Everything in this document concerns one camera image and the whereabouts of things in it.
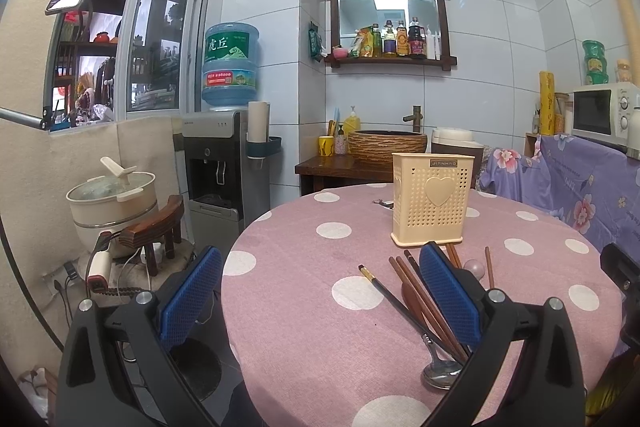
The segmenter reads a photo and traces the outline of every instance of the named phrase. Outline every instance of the white microwave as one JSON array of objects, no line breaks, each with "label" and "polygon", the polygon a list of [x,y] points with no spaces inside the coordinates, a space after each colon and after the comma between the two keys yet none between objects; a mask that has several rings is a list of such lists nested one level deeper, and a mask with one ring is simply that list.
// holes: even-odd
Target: white microwave
[{"label": "white microwave", "polygon": [[572,134],[626,147],[634,107],[640,107],[640,88],[631,82],[579,87],[574,90]]}]

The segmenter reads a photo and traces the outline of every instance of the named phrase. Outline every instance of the bronze faucet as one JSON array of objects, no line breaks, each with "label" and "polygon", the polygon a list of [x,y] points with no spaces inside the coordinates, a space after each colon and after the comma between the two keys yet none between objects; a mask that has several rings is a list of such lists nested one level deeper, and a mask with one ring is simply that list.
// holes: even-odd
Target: bronze faucet
[{"label": "bronze faucet", "polygon": [[420,132],[420,120],[422,120],[422,115],[420,114],[421,106],[414,105],[414,113],[409,116],[405,116],[402,118],[403,122],[414,122],[414,132]]}]

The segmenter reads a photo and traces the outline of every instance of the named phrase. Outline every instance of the heart emblem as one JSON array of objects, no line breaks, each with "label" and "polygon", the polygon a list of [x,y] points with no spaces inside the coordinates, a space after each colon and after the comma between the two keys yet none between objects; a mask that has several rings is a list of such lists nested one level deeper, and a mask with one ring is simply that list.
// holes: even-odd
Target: heart emblem
[{"label": "heart emblem", "polygon": [[456,188],[453,178],[429,178],[424,184],[424,193],[435,206],[443,206]]}]

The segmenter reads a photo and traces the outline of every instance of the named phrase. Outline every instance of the beige plastic basket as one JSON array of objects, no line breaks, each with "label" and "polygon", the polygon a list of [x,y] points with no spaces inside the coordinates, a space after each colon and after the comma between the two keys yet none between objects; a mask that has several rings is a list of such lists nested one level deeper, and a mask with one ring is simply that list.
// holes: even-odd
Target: beige plastic basket
[{"label": "beige plastic basket", "polygon": [[398,247],[462,241],[473,156],[394,153],[394,231]]}]

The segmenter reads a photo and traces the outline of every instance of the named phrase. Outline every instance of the pink tablecloth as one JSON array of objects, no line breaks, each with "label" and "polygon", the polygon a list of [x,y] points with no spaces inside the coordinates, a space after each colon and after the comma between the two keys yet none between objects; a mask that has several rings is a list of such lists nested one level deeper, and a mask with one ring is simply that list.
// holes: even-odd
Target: pink tablecloth
[{"label": "pink tablecloth", "polygon": [[[420,384],[430,356],[414,328],[366,279],[345,280],[361,277],[364,264],[400,296],[388,263],[402,255],[389,237],[393,213],[372,203],[391,200],[392,190],[332,188],[283,204],[249,226],[230,253],[222,282],[226,327],[251,399],[272,427],[414,427],[442,399]],[[585,385],[593,387],[621,324],[620,293],[600,270],[598,252],[525,204],[472,190],[468,206],[457,247],[462,262],[484,264],[489,246],[495,284],[511,299],[561,298]],[[481,282],[487,287],[487,276]],[[519,349],[511,346],[479,418],[500,403]]]}]

